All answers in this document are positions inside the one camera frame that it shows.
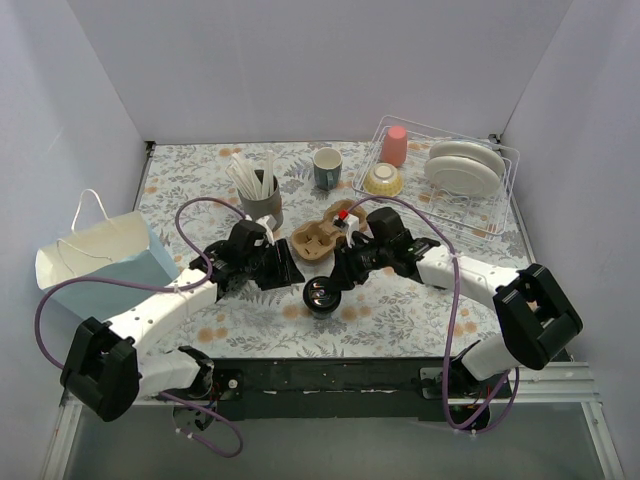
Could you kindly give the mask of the black coffee cup lid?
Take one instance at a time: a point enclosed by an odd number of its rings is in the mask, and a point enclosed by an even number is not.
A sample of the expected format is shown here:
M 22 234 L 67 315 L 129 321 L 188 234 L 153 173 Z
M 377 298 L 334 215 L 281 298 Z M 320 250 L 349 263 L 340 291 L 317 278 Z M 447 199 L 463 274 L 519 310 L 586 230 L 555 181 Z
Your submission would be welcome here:
M 310 279 L 303 289 L 303 301 L 307 308 L 338 308 L 341 299 L 332 298 L 325 288 L 326 276 L 317 276 Z

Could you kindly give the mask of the dark takeout coffee cup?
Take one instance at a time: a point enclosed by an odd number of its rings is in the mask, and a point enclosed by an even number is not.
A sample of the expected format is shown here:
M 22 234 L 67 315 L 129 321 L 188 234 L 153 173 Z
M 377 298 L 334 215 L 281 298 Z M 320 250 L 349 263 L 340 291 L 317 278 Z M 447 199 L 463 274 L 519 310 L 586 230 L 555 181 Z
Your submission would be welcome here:
M 336 310 L 335 307 L 331 307 L 331 308 L 309 308 L 309 310 L 312 313 L 312 316 L 315 319 L 320 319 L 320 320 L 324 320 L 324 319 L 328 319 L 332 316 L 332 314 L 334 313 L 334 311 Z

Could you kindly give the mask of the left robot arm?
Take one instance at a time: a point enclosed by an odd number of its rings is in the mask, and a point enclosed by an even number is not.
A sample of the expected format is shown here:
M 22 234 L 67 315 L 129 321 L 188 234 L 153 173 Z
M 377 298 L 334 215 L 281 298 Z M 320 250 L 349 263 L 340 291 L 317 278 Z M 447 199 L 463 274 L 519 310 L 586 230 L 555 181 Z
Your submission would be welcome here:
M 61 384 L 105 422 L 139 398 L 164 391 L 200 400 L 214 389 L 214 362 L 180 346 L 152 356 L 150 349 L 190 315 L 253 281 L 263 291 L 304 282 L 286 240 L 264 223 L 241 220 L 229 237 L 209 245 L 166 293 L 156 293 L 105 321 L 85 320 L 76 330 Z

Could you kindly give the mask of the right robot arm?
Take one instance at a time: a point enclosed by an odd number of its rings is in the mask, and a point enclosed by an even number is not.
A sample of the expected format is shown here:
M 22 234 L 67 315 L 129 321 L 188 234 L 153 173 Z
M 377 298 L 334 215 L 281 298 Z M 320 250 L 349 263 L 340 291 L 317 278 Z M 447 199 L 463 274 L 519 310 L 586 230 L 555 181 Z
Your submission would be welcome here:
M 339 301 L 342 292 L 363 284 L 371 272 L 392 268 L 403 278 L 471 299 L 497 316 L 499 334 L 445 361 L 433 386 L 475 397 L 496 374 L 521 366 L 544 369 L 583 329 L 564 291 L 540 264 L 513 269 L 452 254 L 442 241 L 413 236 L 390 207 L 371 212 L 367 223 L 370 232 L 364 234 L 350 212 L 334 217 L 345 237 L 336 244 L 334 267 L 325 280 L 329 301 Z

